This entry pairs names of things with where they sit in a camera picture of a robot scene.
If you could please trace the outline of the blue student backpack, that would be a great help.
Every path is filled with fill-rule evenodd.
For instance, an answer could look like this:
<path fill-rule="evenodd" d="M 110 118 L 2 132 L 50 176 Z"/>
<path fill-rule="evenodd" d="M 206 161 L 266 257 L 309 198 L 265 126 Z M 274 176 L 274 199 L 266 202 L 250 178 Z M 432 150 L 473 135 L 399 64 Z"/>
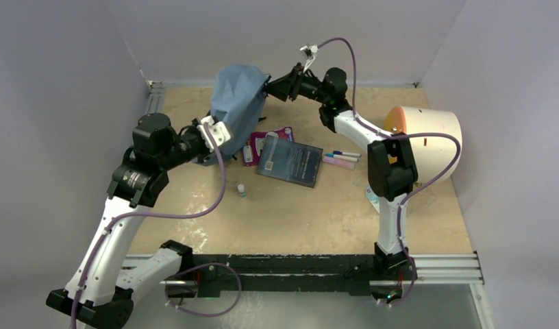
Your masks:
<path fill-rule="evenodd" d="M 267 80 L 268 76 L 253 65 L 233 64 L 218 73 L 207 116 L 224 122 L 232 131 L 233 139 L 219 148 L 224 161 L 232 159 L 243 148 L 257 126 L 266 101 L 262 89 Z M 214 151 L 209 158 L 194 162 L 210 166 L 218 160 Z"/>

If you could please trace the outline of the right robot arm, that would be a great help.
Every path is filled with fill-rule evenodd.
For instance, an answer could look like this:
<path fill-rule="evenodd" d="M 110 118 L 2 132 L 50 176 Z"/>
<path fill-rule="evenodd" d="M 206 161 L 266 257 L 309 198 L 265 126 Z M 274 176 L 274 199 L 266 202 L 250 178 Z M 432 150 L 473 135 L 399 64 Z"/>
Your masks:
<path fill-rule="evenodd" d="M 367 177 L 379 203 L 379 234 L 375 243 L 375 273 L 392 278 L 409 261 L 406 238 L 406 200 L 418 178 L 410 142 L 364 121 L 347 100 L 347 74 L 330 68 L 323 79 L 306 73 L 300 64 L 275 80 L 266 82 L 263 91 L 281 101 L 298 96 L 320 104 L 322 124 L 347 137 L 367 153 Z"/>

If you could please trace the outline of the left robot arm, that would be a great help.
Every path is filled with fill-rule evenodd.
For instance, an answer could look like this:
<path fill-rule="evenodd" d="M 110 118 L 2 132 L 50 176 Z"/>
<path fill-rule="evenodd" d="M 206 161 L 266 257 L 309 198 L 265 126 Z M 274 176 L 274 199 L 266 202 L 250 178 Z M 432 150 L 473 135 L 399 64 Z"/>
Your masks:
<path fill-rule="evenodd" d="M 177 132 L 162 113 L 139 118 L 132 146 L 112 174 L 104 211 L 77 271 L 62 289 L 49 293 L 47 306 L 70 317 L 72 328 L 122 328 L 134 307 L 161 280 L 189 278 L 191 250 L 164 243 L 150 258 L 123 271 L 123 262 L 137 231 L 169 183 L 169 170 L 209 155 L 233 137 L 222 121 L 207 116 Z"/>

